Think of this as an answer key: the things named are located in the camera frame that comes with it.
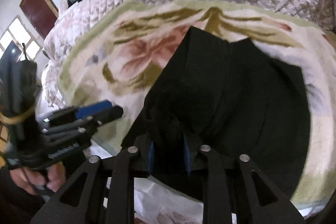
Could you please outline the left hand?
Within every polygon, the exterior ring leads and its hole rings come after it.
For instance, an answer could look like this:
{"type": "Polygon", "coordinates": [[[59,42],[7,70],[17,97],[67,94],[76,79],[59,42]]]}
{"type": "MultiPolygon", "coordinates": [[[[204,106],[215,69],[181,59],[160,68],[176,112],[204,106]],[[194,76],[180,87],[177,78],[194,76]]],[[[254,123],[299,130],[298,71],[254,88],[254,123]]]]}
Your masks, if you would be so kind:
{"type": "Polygon", "coordinates": [[[66,182],[66,169],[62,162],[58,162],[49,168],[47,172],[48,180],[41,173],[32,171],[26,167],[10,170],[9,174],[16,186],[32,195],[37,195],[33,189],[33,185],[46,186],[52,192],[57,192],[66,182]]]}

